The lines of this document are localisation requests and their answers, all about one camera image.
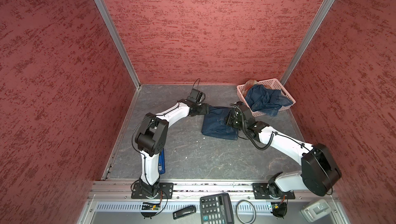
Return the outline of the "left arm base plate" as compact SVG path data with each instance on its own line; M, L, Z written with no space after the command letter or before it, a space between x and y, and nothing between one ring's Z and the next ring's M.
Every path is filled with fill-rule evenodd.
M155 183L153 186L149 186L144 182L137 182L132 185L132 199L171 199L173 195L174 183Z

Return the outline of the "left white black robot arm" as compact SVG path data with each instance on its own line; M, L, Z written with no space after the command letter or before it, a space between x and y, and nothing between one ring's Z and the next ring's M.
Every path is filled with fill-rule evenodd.
M135 135L136 151L142 160L139 186L145 196L154 198L160 191L159 154L165 147L169 127L183 118L208 113L209 105L206 103L181 100L163 112L145 115Z

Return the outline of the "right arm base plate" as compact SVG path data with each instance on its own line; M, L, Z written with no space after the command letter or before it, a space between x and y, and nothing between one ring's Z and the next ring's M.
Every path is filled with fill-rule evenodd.
M293 200L296 198L293 191L283 192L274 183L253 183L252 188L255 199Z

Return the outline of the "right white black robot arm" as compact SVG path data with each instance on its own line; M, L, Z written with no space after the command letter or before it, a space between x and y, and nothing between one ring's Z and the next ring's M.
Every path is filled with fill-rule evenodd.
M334 185L341 179L342 173L326 145L305 143L265 122L257 121L242 102L231 107L225 119L227 126L241 131L256 149L265 151L272 147L301 167L294 172L273 175L264 190L266 195L280 199L293 191L310 191L319 197L333 194Z

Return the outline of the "dark denim button skirt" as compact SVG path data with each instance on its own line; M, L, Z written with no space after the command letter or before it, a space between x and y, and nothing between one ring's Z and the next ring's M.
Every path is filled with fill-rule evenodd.
M226 117L231 108L210 106L209 113L204 116L201 133L204 136L237 140L238 130L226 124Z

